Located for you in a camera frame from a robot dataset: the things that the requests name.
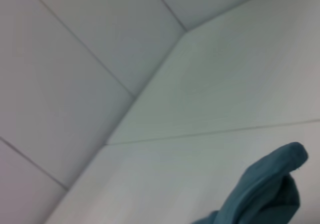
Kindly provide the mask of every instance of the teal fabric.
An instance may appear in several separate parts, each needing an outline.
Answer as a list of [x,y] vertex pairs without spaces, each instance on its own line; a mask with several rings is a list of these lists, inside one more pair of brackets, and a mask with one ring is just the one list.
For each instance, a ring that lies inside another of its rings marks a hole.
[[297,142],[285,145],[250,166],[220,211],[193,224],[286,224],[300,206],[290,172],[308,159]]

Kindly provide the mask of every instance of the panel seam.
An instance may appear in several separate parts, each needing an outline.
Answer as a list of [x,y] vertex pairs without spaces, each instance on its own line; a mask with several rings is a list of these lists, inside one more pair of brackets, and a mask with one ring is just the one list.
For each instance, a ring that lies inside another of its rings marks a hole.
[[88,51],[88,53],[106,70],[116,82],[118,82],[124,90],[133,98],[136,98],[136,95],[133,94],[122,82],[121,80],[111,71],[107,66],[104,65],[103,61],[98,58],[95,53],[55,14],[55,12],[43,1],[38,0],[57,20],[63,27]]
[[134,140],[134,141],[124,141],[124,142],[118,142],[118,143],[114,142],[114,143],[108,143],[107,145],[108,146],[117,146],[117,145],[124,145],[124,144],[138,144],[138,143],[143,143],[143,142],[172,140],[172,139],[181,139],[181,138],[198,137],[198,136],[208,136],[208,135],[225,134],[225,133],[247,131],[247,130],[250,131],[250,130],[260,130],[260,129],[271,129],[271,128],[277,128],[277,127],[289,127],[289,126],[313,124],[313,123],[319,123],[319,122],[320,122],[320,119],[314,119],[314,120],[297,121],[297,122],[291,122],[291,123],[261,125],[261,126],[244,127],[244,128],[238,128],[238,129],[217,130],[217,131],[208,131],[208,132],[194,133],[194,134],[183,134],[183,135],[157,137],[157,138]]
[[175,12],[172,10],[172,8],[169,6],[169,4],[165,0],[161,0],[161,2],[164,4],[164,6],[169,10],[169,12],[172,14],[172,16],[175,18],[175,20],[178,22],[178,24],[181,26],[181,28],[188,32],[186,26],[183,24],[183,22],[178,18],[178,16],[175,14]]
[[54,176],[52,176],[50,173],[48,173],[45,169],[43,169],[41,166],[39,166],[37,163],[35,163],[31,158],[26,156],[24,153],[22,153],[18,148],[16,148],[14,145],[12,145],[9,141],[4,139],[3,137],[0,136],[0,141],[2,141],[7,147],[9,147],[11,150],[13,150],[16,154],[21,156],[24,160],[29,162],[32,166],[34,166],[37,170],[39,170],[42,174],[46,175],[49,177],[51,180],[53,180],[56,184],[58,184],[62,189],[65,191],[68,191],[69,188],[64,185],[61,181],[56,179]]

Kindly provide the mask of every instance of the white wall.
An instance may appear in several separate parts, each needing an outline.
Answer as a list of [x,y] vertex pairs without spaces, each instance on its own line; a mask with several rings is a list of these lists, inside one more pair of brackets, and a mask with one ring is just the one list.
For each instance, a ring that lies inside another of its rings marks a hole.
[[70,186],[133,99],[38,0],[0,0],[0,136]]
[[58,0],[77,29],[0,0],[0,223],[43,222],[183,33],[160,0],[79,1]]
[[43,2],[135,96],[184,33],[161,0]]

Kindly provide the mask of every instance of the teal cloth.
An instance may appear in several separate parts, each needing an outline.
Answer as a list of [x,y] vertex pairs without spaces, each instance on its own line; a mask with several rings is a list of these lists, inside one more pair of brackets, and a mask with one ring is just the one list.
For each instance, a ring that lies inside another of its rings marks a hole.
[[297,142],[285,145],[251,165],[220,211],[193,224],[286,224],[300,206],[290,172],[308,159]]

